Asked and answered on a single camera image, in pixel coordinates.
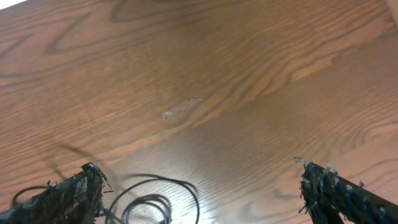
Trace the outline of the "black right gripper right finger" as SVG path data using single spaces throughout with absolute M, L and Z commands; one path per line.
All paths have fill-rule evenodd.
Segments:
M 310 215 L 313 223 L 397 224 L 397 205 L 342 178 L 337 170 L 324 168 L 301 157 L 292 161 L 303 164 L 299 212 Z

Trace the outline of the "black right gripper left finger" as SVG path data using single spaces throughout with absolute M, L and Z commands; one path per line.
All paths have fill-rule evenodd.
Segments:
M 1 212 L 1 224 L 92 224 L 104 212 L 102 170 L 91 162 L 60 183 L 32 186 L 16 193 Z

